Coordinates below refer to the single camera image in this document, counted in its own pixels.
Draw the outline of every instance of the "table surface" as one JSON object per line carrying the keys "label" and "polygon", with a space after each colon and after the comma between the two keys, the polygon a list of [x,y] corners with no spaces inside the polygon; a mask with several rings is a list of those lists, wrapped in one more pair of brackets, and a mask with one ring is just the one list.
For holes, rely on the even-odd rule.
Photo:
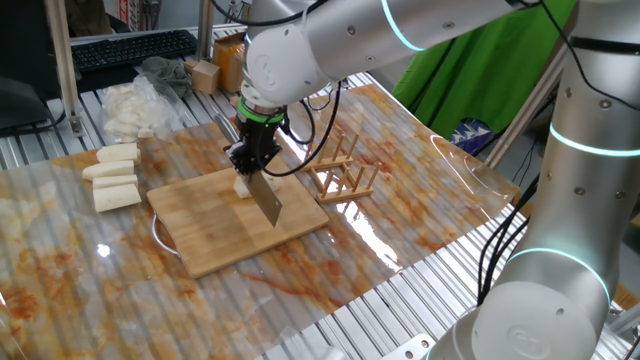
{"label": "table surface", "polygon": [[[80,171],[95,162],[85,150],[110,145],[96,121],[101,91],[81,95],[83,137],[63,126],[0,139],[0,166],[11,169],[0,173],[2,347],[16,358],[275,359],[291,357],[286,342],[275,345],[302,338],[369,359],[417,333],[442,336],[474,302],[476,254],[515,188],[372,82],[350,77],[337,128],[361,135],[358,162],[383,164],[374,194],[324,205],[328,227],[198,281],[152,242],[145,202],[92,211]],[[186,129],[171,141],[141,143],[143,194],[231,166],[211,124],[216,113],[234,115],[229,99],[190,94]],[[62,108],[48,105],[54,114]],[[319,123],[327,111],[316,114]],[[307,122],[295,121],[294,131],[304,137]],[[279,140],[288,145],[283,159],[299,162],[305,149]],[[297,176],[315,193],[308,175]],[[390,315],[395,322],[383,320]],[[618,358],[628,346],[603,340],[594,358]]]}

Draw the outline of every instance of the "wooden cutting board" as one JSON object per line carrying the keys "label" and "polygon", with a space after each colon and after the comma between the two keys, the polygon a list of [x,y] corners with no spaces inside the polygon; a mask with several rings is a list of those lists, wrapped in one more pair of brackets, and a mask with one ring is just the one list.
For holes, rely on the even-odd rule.
{"label": "wooden cutting board", "polygon": [[[280,158],[269,164],[287,170]],[[323,227],[329,218],[295,176],[282,178],[275,228],[253,199],[233,190],[238,175],[225,169],[151,190],[147,197],[167,228],[182,263],[199,278]]]}

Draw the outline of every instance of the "metal grid table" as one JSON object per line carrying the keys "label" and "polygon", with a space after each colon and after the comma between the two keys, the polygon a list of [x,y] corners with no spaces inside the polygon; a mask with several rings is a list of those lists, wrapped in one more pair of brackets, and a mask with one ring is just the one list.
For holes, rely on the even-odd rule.
{"label": "metal grid table", "polygon": [[[234,25],[216,26],[213,37],[217,39],[242,30],[242,27]],[[80,39],[74,43],[87,41]],[[349,87],[370,84],[377,82],[368,74],[357,74],[348,79]],[[85,129],[81,137],[74,137],[69,124],[63,122],[54,131],[1,138],[0,169],[112,145],[98,125],[102,94],[103,91],[98,90],[80,95]],[[183,101],[189,114],[183,126],[212,122],[215,114],[235,116],[230,98],[231,95],[224,91],[214,95],[200,92],[187,95]],[[49,101],[47,105],[54,117],[63,111],[60,100]],[[414,264],[315,325],[283,334],[282,345],[267,351],[259,359],[321,358],[326,347],[339,349],[349,359],[379,359],[421,334],[429,346],[433,345],[467,309],[474,306],[480,251],[510,211],[511,208],[505,209],[501,217]],[[523,216],[516,217],[510,231],[523,221]],[[502,270],[504,265],[505,259],[502,259],[497,270]],[[494,281],[499,271],[494,274]],[[605,329],[593,359],[621,359],[628,348],[628,343]],[[404,349],[400,355],[400,358],[406,358]]]}

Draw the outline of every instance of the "knife blade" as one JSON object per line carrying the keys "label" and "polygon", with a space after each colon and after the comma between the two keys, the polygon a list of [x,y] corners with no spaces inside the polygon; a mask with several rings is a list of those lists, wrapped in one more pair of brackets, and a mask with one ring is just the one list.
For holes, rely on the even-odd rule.
{"label": "knife blade", "polygon": [[275,227],[282,210],[282,202],[269,186],[267,179],[260,171],[242,175],[241,178],[264,216]]}
{"label": "knife blade", "polygon": [[[216,114],[214,120],[220,127],[220,130],[222,130],[224,136],[232,144],[231,148],[227,150],[227,154],[232,153],[233,147],[240,145],[240,136],[238,136],[229,119],[220,114]],[[256,171],[249,175],[240,175],[240,178],[242,178],[242,182],[244,182],[244,185],[247,187],[247,190],[249,190],[253,200],[258,204],[260,210],[264,213],[264,216],[269,220],[271,225],[275,227],[280,217],[282,202],[278,198],[278,195],[273,192],[273,189],[269,186],[269,182],[264,178],[262,172]]]}

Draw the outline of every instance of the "keyboard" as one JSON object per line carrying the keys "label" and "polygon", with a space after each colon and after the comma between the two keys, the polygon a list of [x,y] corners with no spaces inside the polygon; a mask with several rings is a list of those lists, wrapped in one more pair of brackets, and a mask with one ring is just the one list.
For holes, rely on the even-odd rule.
{"label": "keyboard", "polygon": [[174,30],[71,47],[76,70],[90,72],[122,64],[139,64],[152,56],[175,57],[195,53],[196,38]]}

